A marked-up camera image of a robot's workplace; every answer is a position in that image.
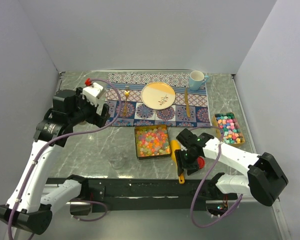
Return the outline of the yellow plastic scoop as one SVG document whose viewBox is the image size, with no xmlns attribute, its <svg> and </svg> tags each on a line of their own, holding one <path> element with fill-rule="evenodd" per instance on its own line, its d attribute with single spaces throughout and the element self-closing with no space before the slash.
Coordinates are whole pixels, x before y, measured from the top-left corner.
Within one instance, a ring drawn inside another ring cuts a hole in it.
<svg viewBox="0 0 300 240">
<path fill-rule="evenodd" d="M 179 184 L 185 183 L 185 177 L 184 177 L 184 171 L 182 168 L 179 168 L 178 161 L 177 161 L 177 155 L 175 153 L 176 150 L 181 150 L 181 145 L 177 140 L 171 140 L 170 141 L 170 149 L 171 149 L 171 159 L 175 163 L 177 176 L 178 176 L 178 182 Z"/>
</svg>

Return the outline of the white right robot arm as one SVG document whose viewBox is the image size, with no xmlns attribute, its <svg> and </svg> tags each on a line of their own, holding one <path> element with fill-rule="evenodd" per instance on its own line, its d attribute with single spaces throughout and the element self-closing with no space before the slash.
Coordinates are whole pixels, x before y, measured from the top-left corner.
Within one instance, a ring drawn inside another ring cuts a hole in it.
<svg viewBox="0 0 300 240">
<path fill-rule="evenodd" d="M 289 183 L 275 157 L 268 152 L 250 153 L 205 132 L 195 135 L 187 128 L 176 139 L 185 148 L 174 150 L 179 175 L 197 172 L 201 168 L 199 158 L 215 159 L 238 171 L 238 175 L 219 172 L 203 182 L 203 194 L 213 199 L 221 199 L 226 194 L 250 195 L 270 207 Z"/>
</svg>

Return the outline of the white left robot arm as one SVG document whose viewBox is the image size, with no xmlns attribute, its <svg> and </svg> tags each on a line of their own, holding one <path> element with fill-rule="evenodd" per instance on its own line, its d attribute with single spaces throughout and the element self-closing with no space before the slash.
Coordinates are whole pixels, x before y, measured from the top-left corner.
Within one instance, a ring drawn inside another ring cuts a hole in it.
<svg viewBox="0 0 300 240">
<path fill-rule="evenodd" d="M 42 193 L 53 163 L 67 139 L 74 135 L 74 127 L 87 122 L 100 130 L 105 128 L 110 117 L 109 106 L 104 104 L 101 114 L 97 113 L 98 99 L 104 91 L 96 83 L 56 92 L 52 107 L 36 126 L 31 153 L 19 183 L 7 202 L 0 205 L 0 221 L 7 224 L 9 235 L 13 228 L 41 235 L 50 225 L 53 214 L 67 202 L 91 199 L 89 181 L 79 175 L 69 176 L 46 196 Z"/>
</svg>

